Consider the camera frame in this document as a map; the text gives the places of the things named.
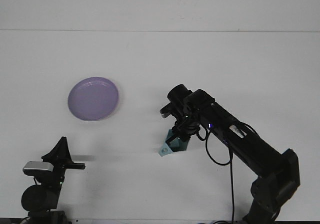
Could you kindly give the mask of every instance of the purple plate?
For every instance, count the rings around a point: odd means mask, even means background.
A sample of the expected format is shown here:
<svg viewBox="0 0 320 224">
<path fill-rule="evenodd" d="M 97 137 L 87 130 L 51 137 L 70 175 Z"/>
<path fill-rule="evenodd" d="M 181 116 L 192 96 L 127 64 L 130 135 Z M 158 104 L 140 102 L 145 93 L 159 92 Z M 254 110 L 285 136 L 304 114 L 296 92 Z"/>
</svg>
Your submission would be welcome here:
<svg viewBox="0 0 320 224">
<path fill-rule="evenodd" d="M 118 89 L 106 78 L 86 78 L 77 83 L 68 97 L 68 107 L 77 118 L 87 121 L 105 118 L 119 100 Z"/>
</svg>

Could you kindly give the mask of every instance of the light blue object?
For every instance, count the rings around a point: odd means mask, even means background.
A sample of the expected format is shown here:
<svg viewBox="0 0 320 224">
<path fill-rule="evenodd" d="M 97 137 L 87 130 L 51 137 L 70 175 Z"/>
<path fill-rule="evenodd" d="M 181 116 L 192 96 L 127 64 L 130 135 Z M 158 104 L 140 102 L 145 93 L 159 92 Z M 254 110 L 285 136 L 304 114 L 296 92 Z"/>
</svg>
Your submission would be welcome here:
<svg viewBox="0 0 320 224">
<path fill-rule="evenodd" d="M 173 135 L 172 129 L 169 129 L 168 135 L 166 136 L 165 140 L 170 138 L 172 135 Z M 170 146 L 166 142 L 164 142 L 164 144 L 160 148 L 159 155 L 163 157 L 164 155 L 167 155 L 170 153 L 185 151 L 188 147 L 188 143 L 189 143 L 189 139 L 186 142 L 184 142 L 180 138 L 176 138 L 173 141 L 171 141 Z"/>
</svg>

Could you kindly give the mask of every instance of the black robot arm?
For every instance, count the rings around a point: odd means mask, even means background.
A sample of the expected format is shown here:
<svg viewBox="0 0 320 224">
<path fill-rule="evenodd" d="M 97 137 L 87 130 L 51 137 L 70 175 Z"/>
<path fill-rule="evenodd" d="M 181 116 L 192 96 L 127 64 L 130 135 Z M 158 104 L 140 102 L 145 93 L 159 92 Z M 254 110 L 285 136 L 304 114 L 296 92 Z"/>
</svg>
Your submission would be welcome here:
<svg viewBox="0 0 320 224">
<path fill-rule="evenodd" d="M 161 109 L 165 118 L 176 118 L 175 138 L 187 141 L 203 126 L 236 154 L 258 178 L 251 187 L 253 203 L 243 218 L 248 224 L 273 224 L 281 206 L 300 185 L 298 157 L 291 149 L 280 154 L 247 124 L 242 123 L 203 90 L 191 92 L 178 85 L 168 94 L 170 103 Z"/>
</svg>

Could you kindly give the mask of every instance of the white wall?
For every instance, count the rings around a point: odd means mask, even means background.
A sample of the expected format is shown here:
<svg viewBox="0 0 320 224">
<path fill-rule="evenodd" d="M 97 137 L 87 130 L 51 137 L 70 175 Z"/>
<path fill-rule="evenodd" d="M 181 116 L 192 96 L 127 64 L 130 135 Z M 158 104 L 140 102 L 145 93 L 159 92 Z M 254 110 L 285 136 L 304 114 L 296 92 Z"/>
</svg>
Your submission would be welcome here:
<svg viewBox="0 0 320 224">
<path fill-rule="evenodd" d="M 86 162 L 84 171 L 66 173 L 59 208 L 69 217 L 229 220 L 229 169 L 215 166 L 203 143 L 192 138 L 186 152 L 158 155 L 174 122 L 159 110 L 183 83 L 207 91 L 279 152 L 294 149 L 301 187 L 279 219 L 320 220 L 319 5 L 0 0 L 0 217 L 26 215 L 20 199 L 33 180 L 22 167 L 67 136 L 74 161 Z M 282 32 L 215 32 L 237 30 Z M 120 103 L 110 117 L 86 122 L 66 101 L 91 76 L 114 81 Z M 219 141 L 212 138 L 210 146 L 221 161 L 227 158 Z M 238 158 L 234 163 L 240 219 L 256 177 Z"/>
</svg>

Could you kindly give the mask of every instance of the white background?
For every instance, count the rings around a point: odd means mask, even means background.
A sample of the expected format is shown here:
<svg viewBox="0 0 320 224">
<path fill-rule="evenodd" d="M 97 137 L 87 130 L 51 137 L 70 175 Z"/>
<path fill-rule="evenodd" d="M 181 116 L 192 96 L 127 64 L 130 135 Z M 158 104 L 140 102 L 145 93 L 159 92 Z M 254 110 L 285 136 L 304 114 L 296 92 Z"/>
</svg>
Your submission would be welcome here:
<svg viewBox="0 0 320 224">
<path fill-rule="evenodd" d="M 279 220 L 320 220 L 320 0 L 0 0 L 0 217 L 23 217 L 22 173 L 67 136 L 74 161 L 59 209 L 77 219 L 229 220 L 228 167 L 192 138 L 158 155 L 173 117 L 159 110 L 184 84 L 203 89 L 279 152 L 298 154 L 301 186 Z M 106 77 L 116 111 L 86 122 L 72 87 Z M 211 138 L 219 161 L 226 148 Z M 254 173 L 234 159 L 236 219 Z"/>
</svg>

